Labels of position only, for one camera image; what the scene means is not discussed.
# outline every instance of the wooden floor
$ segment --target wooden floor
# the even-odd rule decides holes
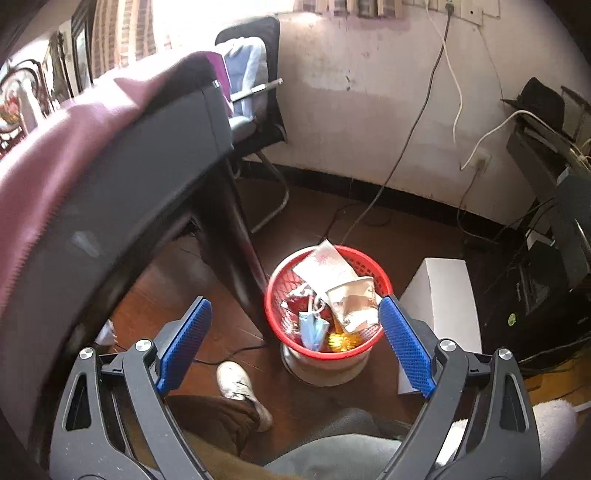
[[[281,198],[277,186],[270,182],[244,180],[239,187],[252,225]],[[317,244],[335,210],[348,203],[333,195],[293,188],[286,210],[254,236],[267,274],[286,256]],[[339,242],[361,210],[353,207],[339,217],[331,231],[333,243]],[[401,294],[423,258],[460,258],[461,242],[455,228],[378,209],[353,231],[348,244],[378,261],[395,293]],[[139,338],[153,338],[164,323],[180,318],[198,295],[209,299],[214,311],[199,359],[218,361],[239,348],[262,343],[259,332],[201,260],[196,240],[185,237],[164,248],[117,308],[113,322],[119,344],[128,347]],[[374,347],[360,376],[334,388],[314,388],[295,379],[284,369],[275,349],[244,352],[235,361],[251,376],[257,397],[275,418],[275,426],[258,434],[246,448],[243,457],[253,462],[282,452],[342,407],[359,407],[412,423],[423,405],[420,396],[397,395],[398,364],[385,340]],[[215,367],[193,365],[175,394],[219,395],[215,373]]]

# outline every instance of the plastic wrapper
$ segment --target plastic wrapper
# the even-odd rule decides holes
[[[357,348],[365,343],[365,340],[358,333],[330,333],[327,343],[333,353],[339,353]]]

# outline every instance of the white shoe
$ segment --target white shoe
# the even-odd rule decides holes
[[[260,419],[258,432],[266,432],[273,426],[273,416],[255,397],[251,379],[240,365],[235,362],[222,363],[217,368],[217,386],[226,398],[250,400],[254,404]]]

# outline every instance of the desk leg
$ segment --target desk leg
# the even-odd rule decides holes
[[[206,175],[193,199],[203,261],[232,293],[265,340],[272,341],[275,336],[263,305],[267,276],[252,245],[227,161]]]

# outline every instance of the maroon cloth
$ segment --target maroon cloth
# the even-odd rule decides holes
[[[204,54],[211,55],[167,51],[105,74],[0,161],[0,319],[21,267],[78,178],[182,61]]]

